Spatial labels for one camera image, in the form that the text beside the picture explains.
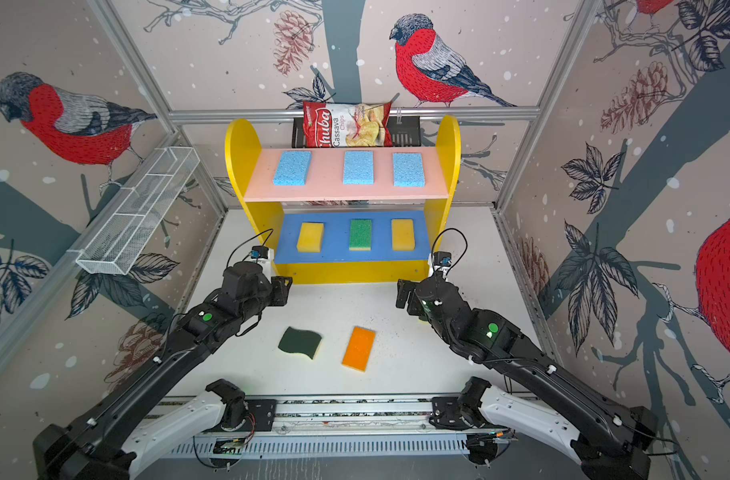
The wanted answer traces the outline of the dark green wavy sponge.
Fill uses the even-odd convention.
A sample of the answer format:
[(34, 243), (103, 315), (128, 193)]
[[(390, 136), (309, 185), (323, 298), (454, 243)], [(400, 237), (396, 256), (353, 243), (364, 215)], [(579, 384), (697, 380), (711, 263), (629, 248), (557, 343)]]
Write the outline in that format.
[(322, 336), (317, 332), (287, 327), (279, 341), (278, 349), (287, 354), (304, 355), (313, 360), (321, 341)]

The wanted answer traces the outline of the yellow sponge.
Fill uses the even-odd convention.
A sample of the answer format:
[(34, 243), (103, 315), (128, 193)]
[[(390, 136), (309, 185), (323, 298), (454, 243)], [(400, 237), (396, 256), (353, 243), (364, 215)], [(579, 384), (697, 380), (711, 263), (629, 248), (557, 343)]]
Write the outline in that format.
[(414, 222), (412, 219), (392, 219), (392, 250), (410, 252), (416, 248)]
[(296, 244), (297, 251), (299, 253), (320, 253), (324, 229), (325, 225), (323, 223), (303, 222)]

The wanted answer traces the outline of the light blue sponge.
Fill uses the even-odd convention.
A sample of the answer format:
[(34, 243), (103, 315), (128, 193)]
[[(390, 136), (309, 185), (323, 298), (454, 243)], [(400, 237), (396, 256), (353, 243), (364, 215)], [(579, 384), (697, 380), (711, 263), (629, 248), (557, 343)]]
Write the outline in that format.
[(374, 183), (374, 163), (371, 151), (347, 151), (344, 154), (343, 184), (372, 185)]
[(394, 153), (392, 161), (395, 187), (422, 188), (425, 186), (423, 158), (420, 153)]
[(273, 177), (275, 186), (304, 186), (312, 160), (312, 153), (303, 150), (288, 150), (280, 155)]

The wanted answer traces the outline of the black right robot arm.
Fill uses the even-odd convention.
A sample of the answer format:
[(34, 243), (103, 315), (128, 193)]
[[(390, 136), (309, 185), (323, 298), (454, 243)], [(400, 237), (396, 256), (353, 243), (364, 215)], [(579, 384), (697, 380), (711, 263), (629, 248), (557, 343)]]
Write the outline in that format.
[(643, 406), (625, 407), (592, 389), (540, 350), (500, 314), (471, 308), (459, 289), (436, 273), (397, 283), (396, 306), (428, 322), (456, 355), (495, 370), (537, 397), (524, 400), (473, 376), (455, 397), (433, 400), (437, 429), (502, 427), (551, 447), (589, 479), (645, 479), (658, 419)]

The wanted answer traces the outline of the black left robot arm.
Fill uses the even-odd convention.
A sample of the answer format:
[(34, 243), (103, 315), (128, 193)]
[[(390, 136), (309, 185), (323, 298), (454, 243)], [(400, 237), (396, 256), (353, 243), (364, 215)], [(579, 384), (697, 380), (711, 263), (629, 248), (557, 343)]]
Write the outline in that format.
[(34, 440), (40, 479), (128, 479), (139, 455), (123, 448), (146, 415), (243, 324), (287, 304), (293, 279), (267, 277), (256, 262), (226, 268), (222, 286), (178, 320), (164, 344), (113, 393), (68, 426), (51, 424)]

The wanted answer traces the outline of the pink upper shelf board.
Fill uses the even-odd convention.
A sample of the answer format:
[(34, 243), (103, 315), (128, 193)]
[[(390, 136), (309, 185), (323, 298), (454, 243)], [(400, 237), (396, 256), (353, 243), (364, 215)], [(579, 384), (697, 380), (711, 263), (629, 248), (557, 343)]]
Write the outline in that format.
[[(393, 155), (395, 153), (419, 153), (422, 156), (425, 185), (422, 187), (398, 187), (393, 182)], [(434, 148), (377, 148), (374, 150), (374, 183), (371, 185), (346, 185), (344, 176), (344, 150), (313, 149), (306, 182), (302, 186), (276, 186), (273, 183), (282, 151), (266, 149), (246, 187), (245, 199), (249, 202), (304, 202), (340, 200), (413, 200), (444, 199), (448, 187)]]

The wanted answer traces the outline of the yellow shelf unit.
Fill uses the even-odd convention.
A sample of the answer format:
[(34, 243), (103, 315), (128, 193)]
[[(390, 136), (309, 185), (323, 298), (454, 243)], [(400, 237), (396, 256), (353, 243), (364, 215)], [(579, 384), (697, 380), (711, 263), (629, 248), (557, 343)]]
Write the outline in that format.
[[(434, 146), (437, 151), (448, 196), (444, 199), (413, 200), (340, 200), (304, 202), (249, 202), (245, 199), (258, 157), (266, 149), (261, 145), (253, 125), (239, 119), (233, 121), (226, 133), (225, 163), (230, 183), (250, 224), (259, 238), (273, 252), (273, 265), (278, 274), (292, 277), (298, 284), (379, 283), (399, 279), (418, 281), (430, 269), (431, 256), (441, 245), (441, 235), (450, 214), (461, 164), (461, 135), (458, 121), (442, 119)], [(426, 261), (375, 261), (342, 263), (279, 264), (275, 261), (278, 237), (286, 214), (343, 211), (421, 211), (432, 241)]]

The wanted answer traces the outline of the orange sponge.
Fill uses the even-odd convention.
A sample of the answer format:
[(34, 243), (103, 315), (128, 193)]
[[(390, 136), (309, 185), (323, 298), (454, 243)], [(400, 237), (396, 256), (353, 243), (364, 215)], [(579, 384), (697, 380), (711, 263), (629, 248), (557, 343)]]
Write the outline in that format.
[(352, 331), (347, 349), (344, 353), (342, 365), (360, 372), (365, 372), (375, 338), (375, 331), (356, 326)]

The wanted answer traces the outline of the red cassava chips bag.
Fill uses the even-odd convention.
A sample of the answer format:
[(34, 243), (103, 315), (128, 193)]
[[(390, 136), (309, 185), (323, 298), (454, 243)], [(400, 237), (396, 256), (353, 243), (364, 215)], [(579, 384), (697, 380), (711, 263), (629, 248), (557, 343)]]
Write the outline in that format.
[(305, 145), (310, 148), (392, 147), (387, 128), (391, 102), (303, 103)]

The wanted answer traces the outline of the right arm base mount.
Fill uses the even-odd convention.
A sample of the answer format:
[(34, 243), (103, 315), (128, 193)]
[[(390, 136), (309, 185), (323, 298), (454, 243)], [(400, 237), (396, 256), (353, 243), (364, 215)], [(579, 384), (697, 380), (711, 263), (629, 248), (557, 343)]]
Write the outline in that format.
[(436, 429), (452, 431), (492, 427), (481, 412), (482, 396), (491, 387), (489, 381), (471, 377), (458, 395), (433, 397), (429, 423)]

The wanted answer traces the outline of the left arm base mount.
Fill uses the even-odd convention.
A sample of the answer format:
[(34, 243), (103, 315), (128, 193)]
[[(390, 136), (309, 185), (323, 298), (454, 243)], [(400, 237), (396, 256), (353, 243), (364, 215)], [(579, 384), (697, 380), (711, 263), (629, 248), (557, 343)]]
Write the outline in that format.
[(256, 433), (272, 430), (278, 405), (276, 399), (247, 397), (241, 388), (224, 379), (211, 382), (205, 391), (218, 397), (216, 404), (223, 411), (204, 432)]

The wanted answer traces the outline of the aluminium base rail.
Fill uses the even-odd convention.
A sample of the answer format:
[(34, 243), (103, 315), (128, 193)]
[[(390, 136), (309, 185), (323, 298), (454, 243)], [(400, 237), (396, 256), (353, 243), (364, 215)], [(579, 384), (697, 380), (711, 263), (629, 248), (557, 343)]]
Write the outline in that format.
[(502, 427), (440, 430), (428, 419), (431, 395), (278, 396), (270, 432), (215, 432), (223, 411), (215, 394), (166, 397), (133, 431), (123, 448), (139, 457), (139, 475), (159, 459), (195, 458), (227, 468), (240, 460), (314, 457), (465, 455), (488, 464), (528, 437)]

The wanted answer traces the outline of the white mesh wall tray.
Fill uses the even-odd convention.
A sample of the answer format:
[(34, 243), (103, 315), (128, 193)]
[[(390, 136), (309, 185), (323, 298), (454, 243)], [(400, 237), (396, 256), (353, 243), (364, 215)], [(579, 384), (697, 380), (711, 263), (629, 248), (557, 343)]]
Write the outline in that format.
[(89, 274), (128, 274), (199, 163), (191, 147), (156, 149), (141, 179), (121, 189), (121, 203), (82, 249), (77, 265)]

